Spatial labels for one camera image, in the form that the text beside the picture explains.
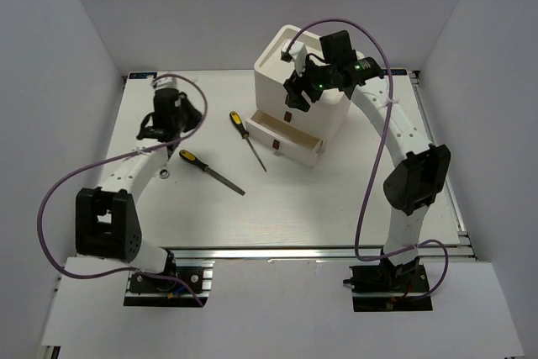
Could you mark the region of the silver ratchet wrench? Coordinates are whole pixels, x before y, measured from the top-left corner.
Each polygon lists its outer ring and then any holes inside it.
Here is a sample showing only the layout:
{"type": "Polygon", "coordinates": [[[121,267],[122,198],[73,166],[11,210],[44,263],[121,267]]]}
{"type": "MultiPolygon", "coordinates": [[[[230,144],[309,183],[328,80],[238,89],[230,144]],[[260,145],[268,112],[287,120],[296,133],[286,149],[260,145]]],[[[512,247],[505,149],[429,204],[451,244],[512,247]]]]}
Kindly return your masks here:
{"type": "Polygon", "coordinates": [[[175,146],[167,146],[166,154],[165,154],[165,160],[163,161],[161,167],[158,170],[159,178],[167,179],[170,176],[170,170],[168,168],[168,163],[169,163],[171,157],[173,156],[175,150],[176,150],[175,146]]]}

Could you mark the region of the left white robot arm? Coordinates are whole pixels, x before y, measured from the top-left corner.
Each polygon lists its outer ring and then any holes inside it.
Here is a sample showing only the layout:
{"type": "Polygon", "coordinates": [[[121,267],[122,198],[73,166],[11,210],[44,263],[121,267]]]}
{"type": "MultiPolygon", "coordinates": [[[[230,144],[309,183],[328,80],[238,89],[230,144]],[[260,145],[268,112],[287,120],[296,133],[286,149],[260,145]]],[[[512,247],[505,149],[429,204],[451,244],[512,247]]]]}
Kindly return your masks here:
{"type": "Polygon", "coordinates": [[[144,240],[136,202],[150,180],[166,169],[180,135],[195,129],[202,114],[175,88],[156,90],[153,107],[140,125],[134,155],[97,187],[77,194],[75,242],[77,253],[148,272],[151,284],[167,291],[177,283],[177,269],[165,249],[144,240]]]}

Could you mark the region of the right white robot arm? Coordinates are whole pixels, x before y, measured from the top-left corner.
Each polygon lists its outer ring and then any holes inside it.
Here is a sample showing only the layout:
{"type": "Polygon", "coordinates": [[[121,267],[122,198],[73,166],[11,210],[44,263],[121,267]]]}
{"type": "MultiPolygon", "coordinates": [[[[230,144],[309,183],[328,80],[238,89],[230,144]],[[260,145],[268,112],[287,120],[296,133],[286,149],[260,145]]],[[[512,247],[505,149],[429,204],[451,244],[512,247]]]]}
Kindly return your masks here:
{"type": "Polygon", "coordinates": [[[322,56],[307,52],[292,39],[281,50],[282,61],[294,64],[283,83],[286,105],[303,112],[337,89],[358,107],[379,134],[393,170],[383,182],[391,206],[388,238],[380,253],[381,284],[392,291],[409,282],[418,265],[419,236],[429,206],[444,187],[451,153],[446,145],[434,145],[407,117],[392,95],[393,82],[371,57],[358,57],[347,31],[319,40],[322,56]]]}

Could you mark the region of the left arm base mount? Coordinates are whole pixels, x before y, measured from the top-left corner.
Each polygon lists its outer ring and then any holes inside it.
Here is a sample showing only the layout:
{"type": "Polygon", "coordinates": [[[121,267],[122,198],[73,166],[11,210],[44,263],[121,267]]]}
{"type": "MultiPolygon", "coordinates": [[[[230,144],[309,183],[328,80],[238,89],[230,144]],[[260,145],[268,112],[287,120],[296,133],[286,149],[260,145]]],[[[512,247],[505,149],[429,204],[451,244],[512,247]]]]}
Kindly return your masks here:
{"type": "Polygon", "coordinates": [[[147,277],[131,272],[124,294],[125,307],[197,308],[208,300],[213,280],[211,261],[178,261],[176,277],[186,283],[202,304],[181,282],[147,277]]]}

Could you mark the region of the white drawer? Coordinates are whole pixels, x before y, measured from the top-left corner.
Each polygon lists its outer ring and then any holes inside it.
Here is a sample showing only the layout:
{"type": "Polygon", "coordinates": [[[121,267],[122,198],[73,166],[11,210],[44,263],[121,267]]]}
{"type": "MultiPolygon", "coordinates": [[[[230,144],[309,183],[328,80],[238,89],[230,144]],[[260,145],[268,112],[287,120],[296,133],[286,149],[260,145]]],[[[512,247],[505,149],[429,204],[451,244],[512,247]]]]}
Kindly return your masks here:
{"type": "Polygon", "coordinates": [[[246,120],[246,128],[255,140],[303,166],[313,167],[319,158],[321,139],[261,110],[246,120]]]}

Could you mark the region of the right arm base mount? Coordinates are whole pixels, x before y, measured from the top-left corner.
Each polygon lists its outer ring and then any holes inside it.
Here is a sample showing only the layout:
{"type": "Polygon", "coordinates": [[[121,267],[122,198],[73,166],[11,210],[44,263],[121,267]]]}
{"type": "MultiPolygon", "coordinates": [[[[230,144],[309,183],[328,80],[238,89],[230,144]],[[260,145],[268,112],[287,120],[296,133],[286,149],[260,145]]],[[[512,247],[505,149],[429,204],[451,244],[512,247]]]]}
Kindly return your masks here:
{"type": "Polygon", "coordinates": [[[350,267],[350,275],[342,283],[351,290],[353,309],[357,313],[433,310],[431,297],[425,297],[430,284],[423,265],[394,282],[376,265],[350,267]]]}

